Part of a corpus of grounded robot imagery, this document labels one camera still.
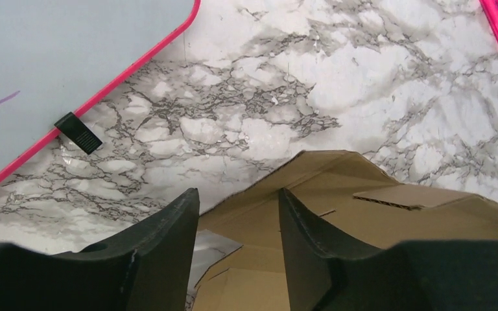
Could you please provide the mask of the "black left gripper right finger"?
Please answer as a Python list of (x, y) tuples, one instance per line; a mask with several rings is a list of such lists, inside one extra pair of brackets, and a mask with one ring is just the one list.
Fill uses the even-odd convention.
[(367, 244), (278, 192), (292, 310), (498, 310), (498, 240)]

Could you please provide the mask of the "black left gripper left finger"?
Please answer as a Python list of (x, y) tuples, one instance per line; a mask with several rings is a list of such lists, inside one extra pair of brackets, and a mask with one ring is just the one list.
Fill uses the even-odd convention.
[(183, 310), (198, 227), (198, 191), (73, 253), (0, 242), (0, 310)]

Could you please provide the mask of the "brown cardboard box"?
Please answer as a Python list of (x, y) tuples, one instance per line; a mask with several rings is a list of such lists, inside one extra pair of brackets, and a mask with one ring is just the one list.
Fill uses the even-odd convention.
[(300, 152), (202, 215), (201, 229), (241, 246), (206, 270), (194, 310), (292, 310), (279, 226), (281, 189), (380, 249), (408, 240), (498, 240), (497, 202), (400, 183), (356, 152)]

